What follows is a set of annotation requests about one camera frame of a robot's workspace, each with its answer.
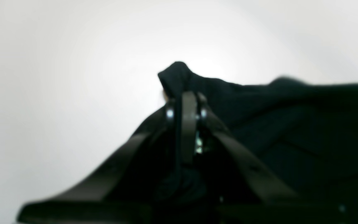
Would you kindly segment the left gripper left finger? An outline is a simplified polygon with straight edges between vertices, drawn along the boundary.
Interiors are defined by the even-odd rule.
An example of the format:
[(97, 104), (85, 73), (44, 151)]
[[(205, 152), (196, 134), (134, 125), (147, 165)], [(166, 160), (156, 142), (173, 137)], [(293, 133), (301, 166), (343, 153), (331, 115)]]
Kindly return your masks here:
[(108, 200), (121, 182), (135, 155), (174, 125), (175, 100), (143, 121), (129, 140), (83, 181), (63, 193), (25, 204), (18, 224), (149, 224), (151, 208), (127, 200)]

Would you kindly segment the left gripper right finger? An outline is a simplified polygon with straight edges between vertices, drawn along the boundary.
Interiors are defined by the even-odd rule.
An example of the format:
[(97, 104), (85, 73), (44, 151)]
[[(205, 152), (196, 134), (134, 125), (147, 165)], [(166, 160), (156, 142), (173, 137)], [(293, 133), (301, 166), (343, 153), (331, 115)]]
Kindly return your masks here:
[(203, 138), (211, 137), (226, 154), (230, 167), (259, 200), (258, 204), (221, 204), (217, 207), (222, 224), (345, 224), (346, 208), (340, 204), (303, 200), (275, 176), (256, 156), (230, 136), (207, 105), (206, 98), (191, 91), (181, 97), (181, 159), (192, 165)]

